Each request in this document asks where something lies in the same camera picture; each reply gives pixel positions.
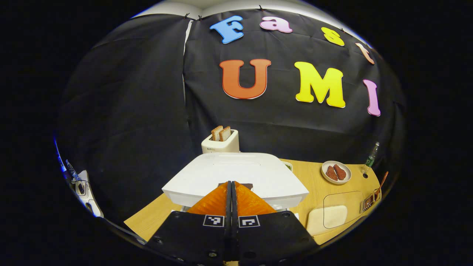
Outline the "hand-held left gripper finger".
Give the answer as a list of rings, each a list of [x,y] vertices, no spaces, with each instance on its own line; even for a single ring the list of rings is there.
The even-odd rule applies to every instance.
[[[240,266],[294,266],[318,249],[293,212],[241,216],[238,208],[232,181],[232,259]]]
[[[172,211],[145,249],[180,266],[223,266],[231,256],[231,181],[222,184],[224,214]]]

